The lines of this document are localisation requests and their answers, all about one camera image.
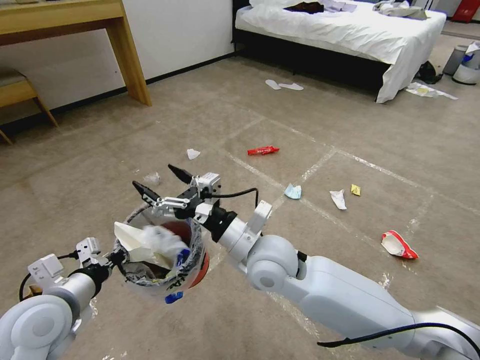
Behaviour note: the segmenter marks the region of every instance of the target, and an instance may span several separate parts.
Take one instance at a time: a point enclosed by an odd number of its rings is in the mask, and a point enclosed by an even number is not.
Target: red object
[[[480,8],[480,0],[462,0],[451,18],[453,21],[469,23]]]
[[[254,149],[247,150],[246,153],[248,155],[266,155],[266,154],[271,154],[271,153],[276,153],[278,150],[280,150],[279,147],[275,146],[264,146],[264,147],[257,147]]]
[[[406,258],[406,259],[418,259],[419,258],[419,255],[415,252],[415,250],[413,250],[410,245],[404,240],[403,237],[400,236],[400,234],[398,232],[396,232],[395,230],[389,230],[387,231],[386,233],[382,234],[381,236],[381,239],[382,241],[389,237],[389,236],[393,236],[396,238],[396,240],[401,244],[401,246],[403,247],[403,251],[401,253],[392,253],[390,252],[390,250],[385,247],[385,245],[382,243],[382,245],[387,249],[387,251],[391,254],[391,255],[395,255],[395,256],[399,256],[401,258]]]

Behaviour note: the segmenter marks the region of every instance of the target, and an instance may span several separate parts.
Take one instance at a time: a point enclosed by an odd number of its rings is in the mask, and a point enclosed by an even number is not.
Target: black bag
[[[422,66],[420,66],[420,69],[415,75],[416,78],[419,78],[425,84],[429,85],[438,83],[443,76],[444,75],[442,73],[437,75],[437,72],[435,71],[435,68],[430,63],[430,61],[427,61]]]

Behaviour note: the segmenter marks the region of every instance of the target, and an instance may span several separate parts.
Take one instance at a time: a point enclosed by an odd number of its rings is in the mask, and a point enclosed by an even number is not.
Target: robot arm
[[[182,170],[169,167],[180,178]],[[177,207],[174,216],[193,218],[209,230],[213,241],[227,250],[254,288],[284,296],[311,320],[347,337],[319,345],[352,344],[360,338],[355,342],[371,349],[395,348],[413,358],[480,359],[478,325],[440,307],[410,311],[365,276],[326,257],[297,251],[283,237],[262,236],[262,227],[272,212],[270,204],[261,201],[245,223],[235,212],[208,201],[215,186],[206,182],[204,187],[198,187],[195,177],[188,173],[182,177],[192,179],[190,194],[195,196],[184,207]],[[162,211],[162,201],[156,204]]]
[[[0,319],[0,360],[58,359],[91,319],[90,300],[124,256],[98,256],[93,237],[79,242],[74,254],[80,268],[68,277],[62,277],[64,268],[54,254],[28,267],[43,293],[18,303]]]
[[[217,174],[192,176],[169,167],[190,188],[178,197],[161,199],[134,182],[142,199],[153,212],[201,224],[254,288],[286,297],[305,316],[347,337],[319,345],[362,342],[372,349],[395,348],[414,358],[480,360],[476,324],[441,308],[410,311],[374,281],[328,258],[297,251],[283,237],[263,236],[261,230],[272,213],[270,204],[261,201],[243,222],[216,200],[227,196],[220,195]],[[81,241],[76,252],[80,269],[67,278],[61,277],[63,268],[53,254],[28,267],[43,295],[22,301],[0,319],[0,360],[57,359],[90,319],[90,299],[112,268],[126,258],[118,250],[99,257],[93,238]]]

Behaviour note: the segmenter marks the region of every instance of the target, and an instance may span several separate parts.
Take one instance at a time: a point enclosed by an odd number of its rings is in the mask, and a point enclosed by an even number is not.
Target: table leg
[[[123,13],[123,17],[108,21],[106,32],[110,38],[111,47],[115,53],[128,94],[142,104],[152,106],[125,10],[123,10]]]

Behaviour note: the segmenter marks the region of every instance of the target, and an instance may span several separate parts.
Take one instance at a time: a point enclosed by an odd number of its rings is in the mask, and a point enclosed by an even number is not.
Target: clothes on bed
[[[318,2],[301,2],[297,5],[286,7],[285,10],[295,13],[316,14],[323,13],[324,6]]]
[[[373,5],[373,11],[380,14],[416,20],[426,20],[425,10],[419,6],[410,6],[408,1],[396,2],[396,0],[384,0]]]
[[[294,6],[285,7],[285,10],[297,13],[317,14],[324,11],[329,13],[353,13],[357,5],[334,0],[318,0],[315,2],[301,2]]]
[[[353,13],[357,5],[334,0],[318,0],[323,5],[325,11],[330,13],[348,12]]]

